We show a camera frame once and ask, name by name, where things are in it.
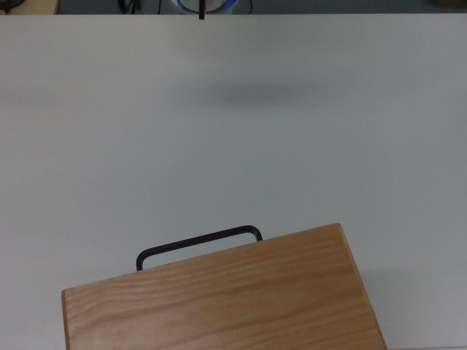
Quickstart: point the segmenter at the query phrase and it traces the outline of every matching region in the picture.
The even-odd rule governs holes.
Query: table surface
[[[467,346],[466,32],[463,15],[0,20],[4,346],[63,349],[60,291],[148,247],[331,222],[389,349]]]
[[[9,11],[9,15],[54,15],[60,0],[25,0],[20,6]]]

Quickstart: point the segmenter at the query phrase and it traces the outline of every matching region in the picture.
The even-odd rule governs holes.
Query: wooden box
[[[68,350],[386,349],[341,225],[62,292]]]

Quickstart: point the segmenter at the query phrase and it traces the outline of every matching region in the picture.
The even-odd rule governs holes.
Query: wood grain
[[[62,292],[68,350],[386,349],[339,224]]]

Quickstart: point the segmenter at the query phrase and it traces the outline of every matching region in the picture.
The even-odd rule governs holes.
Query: wooden board
[[[68,350],[383,350],[339,224],[62,292]]]

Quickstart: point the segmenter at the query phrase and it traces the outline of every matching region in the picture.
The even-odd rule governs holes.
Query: black cable
[[[199,19],[203,20],[206,13],[206,0],[199,0]]]
[[[131,0],[128,3],[128,6],[124,9],[123,14],[126,15],[128,13],[128,10],[130,9],[130,6],[133,4],[133,0]]]

